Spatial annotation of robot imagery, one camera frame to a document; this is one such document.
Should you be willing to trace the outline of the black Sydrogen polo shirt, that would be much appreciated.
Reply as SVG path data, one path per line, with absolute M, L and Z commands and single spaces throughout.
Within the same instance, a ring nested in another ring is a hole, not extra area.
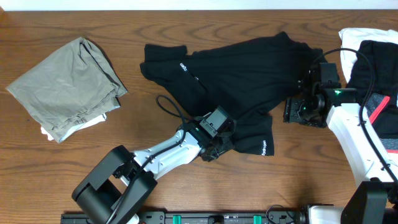
M 301 81 L 322 53 L 281 32 L 191 55 L 184 45 L 147 44 L 140 69 L 190 116 L 222 107 L 237 122 L 232 135 L 235 151 L 273 156 L 269 113 L 302 91 Z

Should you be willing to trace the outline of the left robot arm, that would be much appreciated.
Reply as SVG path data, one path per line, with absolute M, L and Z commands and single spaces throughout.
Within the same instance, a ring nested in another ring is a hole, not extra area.
M 80 182 L 72 199 L 92 223 L 131 223 L 157 185 L 172 169 L 197 157 L 212 161 L 233 147 L 233 129 L 209 135 L 189 123 L 170 139 L 140 151 L 115 147 Z

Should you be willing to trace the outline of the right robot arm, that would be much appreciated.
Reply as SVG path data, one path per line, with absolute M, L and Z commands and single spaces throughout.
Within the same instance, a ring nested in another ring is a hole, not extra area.
M 356 90 L 318 82 L 285 102 L 284 122 L 329 128 L 339 141 L 357 189 L 344 207 L 304 207 L 297 223 L 397 223 L 397 164 L 377 136 Z

